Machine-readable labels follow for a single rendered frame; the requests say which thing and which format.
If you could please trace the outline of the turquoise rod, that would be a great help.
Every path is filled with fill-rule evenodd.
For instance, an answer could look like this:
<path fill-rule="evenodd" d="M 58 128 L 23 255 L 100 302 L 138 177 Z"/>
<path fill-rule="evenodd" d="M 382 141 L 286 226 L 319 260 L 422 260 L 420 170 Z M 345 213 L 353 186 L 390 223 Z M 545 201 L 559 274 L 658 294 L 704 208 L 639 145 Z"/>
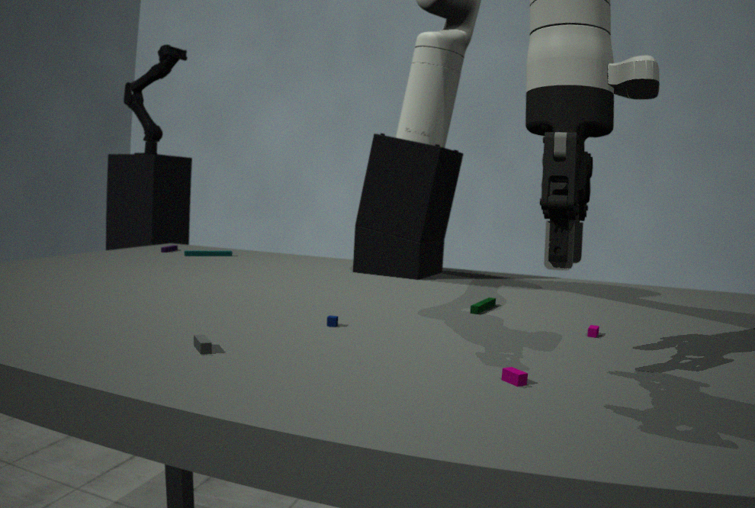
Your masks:
<path fill-rule="evenodd" d="M 231 251 L 185 251 L 185 256 L 231 256 Z"/>

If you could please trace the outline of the green rod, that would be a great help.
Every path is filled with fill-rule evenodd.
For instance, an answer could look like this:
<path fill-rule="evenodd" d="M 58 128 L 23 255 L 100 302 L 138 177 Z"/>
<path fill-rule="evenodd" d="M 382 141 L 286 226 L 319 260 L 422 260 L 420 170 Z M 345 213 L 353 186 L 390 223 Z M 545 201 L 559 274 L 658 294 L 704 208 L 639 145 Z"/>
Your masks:
<path fill-rule="evenodd" d="M 487 310 L 487 309 L 495 306 L 495 304 L 496 304 L 496 299 L 491 299 L 491 297 L 489 297 L 486 300 L 480 301 L 480 302 L 478 302 L 476 304 L 472 304 L 471 305 L 471 313 L 473 313 L 473 314 L 482 313 L 484 310 Z"/>

